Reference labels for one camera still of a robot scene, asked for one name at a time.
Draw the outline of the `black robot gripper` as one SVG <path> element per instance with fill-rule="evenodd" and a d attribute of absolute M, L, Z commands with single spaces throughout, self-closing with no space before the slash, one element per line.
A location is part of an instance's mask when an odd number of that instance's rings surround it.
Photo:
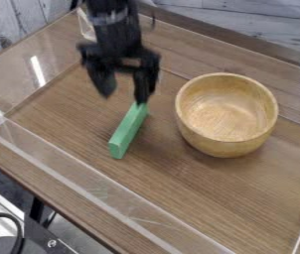
<path fill-rule="evenodd" d="M 146 103 L 157 87 L 160 55 L 142 43 L 141 23 L 137 16 L 113 18 L 90 16 L 95 40 L 77 45 L 81 64 L 102 97 L 117 88 L 117 70 L 133 72 L 134 98 Z"/>

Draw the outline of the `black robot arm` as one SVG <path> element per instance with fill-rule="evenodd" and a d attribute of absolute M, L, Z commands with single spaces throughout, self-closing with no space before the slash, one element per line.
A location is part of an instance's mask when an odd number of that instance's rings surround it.
<path fill-rule="evenodd" d="M 78 43 L 81 64 L 102 97 L 115 91 L 115 73 L 130 72 L 134 99 L 146 103 L 156 92 L 161 55 L 142 44 L 136 0 L 86 0 L 95 42 Z"/>

